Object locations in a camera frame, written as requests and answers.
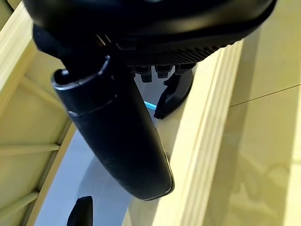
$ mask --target wall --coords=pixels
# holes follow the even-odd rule
[[[12,13],[13,10],[8,5],[7,1],[0,0],[0,30],[3,28]]]

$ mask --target black plastic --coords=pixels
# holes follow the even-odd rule
[[[77,199],[67,221],[67,226],[93,225],[93,199],[85,196]]]
[[[103,68],[70,81],[59,70],[53,87],[97,158],[129,193],[143,200],[172,192],[174,180],[158,132],[127,68],[107,57]]]
[[[164,81],[167,88],[158,101],[155,118],[163,119],[178,108],[189,94],[192,83],[193,73],[191,69],[181,74],[174,73],[168,80]]]
[[[276,0],[24,0],[35,23],[63,46],[108,37],[128,66],[204,60],[241,40],[271,14]]]

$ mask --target wooden beam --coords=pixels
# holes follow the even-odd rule
[[[57,107],[58,109],[65,111],[63,104],[58,99],[44,91],[40,86],[30,81],[28,78],[23,77],[21,80],[21,85],[36,97],[39,97],[47,103]]]
[[[48,175],[47,175],[47,177],[45,179],[45,182],[44,182],[44,184],[43,184],[43,186],[41,188],[39,197],[36,200],[36,203],[35,203],[35,205],[34,205],[34,207],[32,209],[32,213],[31,213],[31,215],[30,215],[30,217],[29,217],[29,219],[27,221],[26,226],[34,226],[35,221],[36,221],[36,219],[38,217],[38,214],[39,214],[39,212],[40,212],[40,210],[42,208],[42,205],[44,203],[44,200],[45,200],[45,198],[47,196],[47,193],[48,193],[48,191],[50,189],[50,186],[51,186],[51,184],[52,184],[52,182],[53,182],[53,180],[55,178],[55,175],[56,175],[56,173],[58,171],[58,168],[61,165],[63,157],[65,156],[65,153],[66,153],[66,151],[68,149],[68,146],[69,146],[69,144],[71,142],[71,139],[72,139],[72,137],[74,135],[75,130],[76,130],[75,125],[71,124],[71,126],[70,126],[70,128],[69,128],[69,130],[68,130],[68,132],[67,132],[67,134],[65,136],[65,139],[64,139],[64,141],[63,141],[63,143],[62,143],[62,145],[61,145],[61,147],[60,147],[60,149],[59,149],[59,151],[58,151],[58,153],[57,153],[57,155],[55,157],[55,160],[54,160],[54,162],[53,162],[53,164],[52,164],[52,166],[50,168],[50,171],[49,171],[49,173],[48,173]]]
[[[36,200],[38,196],[38,192],[32,192],[17,200],[16,202],[8,205],[7,207],[0,209],[0,222],[12,216],[14,213],[18,212],[32,201]]]
[[[38,50],[32,40],[32,19],[23,3],[0,32],[0,117]]]
[[[59,145],[0,145],[0,157],[57,151]]]
[[[21,0],[8,0],[10,6],[15,10],[20,4]]]

